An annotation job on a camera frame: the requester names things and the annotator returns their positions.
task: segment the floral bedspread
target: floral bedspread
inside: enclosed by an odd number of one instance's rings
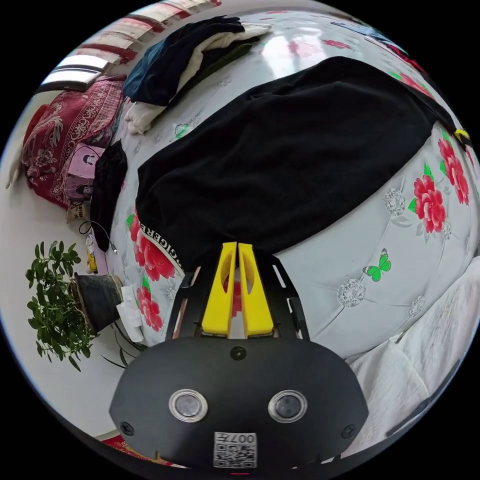
[[[245,22],[272,31],[248,55],[215,72],[166,111],[145,136],[121,139],[128,173],[111,231],[117,247],[109,270],[136,291],[147,345],[165,339],[182,276],[142,234],[135,212],[138,167],[235,97],[332,56],[367,62],[434,97],[460,123],[414,68],[385,45],[309,11],[255,12]],[[123,116],[129,104],[123,108]],[[417,155],[369,200],[328,229],[277,256],[302,299],[312,340],[345,357],[374,346],[416,322],[466,270],[480,240],[480,165],[440,125]],[[235,289],[235,336],[241,336],[240,289]]]

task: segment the camera lens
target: camera lens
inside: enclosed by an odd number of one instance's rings
[[[180,395],[175,402],[175,408],[184,417],[195,417],[200,412],[202,405],[198,398],[195,398],[193,395],[185,394]]]
[[[300,413],[301,409],[300,400],[293,395],[283,396],[275,403],[275,411],[283,419],[292,419]]]
[[[168,402],[170,413],[182,422],[199,422],[207,414],[208,404],[205,397],[195,391],[183,389],[176,391]]]
[[[300,420],[307,411],[307,399],[295,390],[283,390],[275,394],[268,403],[268,413],[280,424]]]

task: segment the plant pot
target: plant pot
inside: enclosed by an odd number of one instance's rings
[[[73,275],[73,287],[92,330],[97,334],[119,319],[122,283],[116,275]]]

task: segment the white blanket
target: white blanket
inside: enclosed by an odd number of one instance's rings
[[[178,82],[177,93],[192,79],[199,71],[200,65],[204,57],[203,52],[213,49],[224,49],[233,42],[248,40],[253,37],[260,37],[268,33],[271,25],[259,25],[255,23],[244,23],[245,31],[239,33],[220,32],[212,35],[207,40],[204,40],[193,50],[192,56],[182,73]],[[143,103],[137,101],[133,103],[130,110],[125,116],[125,121],[128,124],[128,131],[131,134],[144,135],[150,130],[151,123],[167,108],[166,105],[151,105],[150,103]]]
[[[342,457],[384,440],[413,420],[455,369],[480,321],[480,257],[403,335],[383,342],[351,364],[369,416]]]

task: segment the green butterfly print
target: green butterfly print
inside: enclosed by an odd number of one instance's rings
[[[187,123],[183,123],[183,124],[180,124],[180,125],[177,125],[175,127],[175,136],[176,136],[176,139],[181,139],[186,133],[187,133],[187,130],[189,129],[189,126]]]
[[[382,278],[382,273],[388,272],[392,268],[392,262],[389,260],[387,249],[384,248],[380,253],[378,266],[366,266],[362,269],[365,275],[371,277],[374,282],[378,282]]]

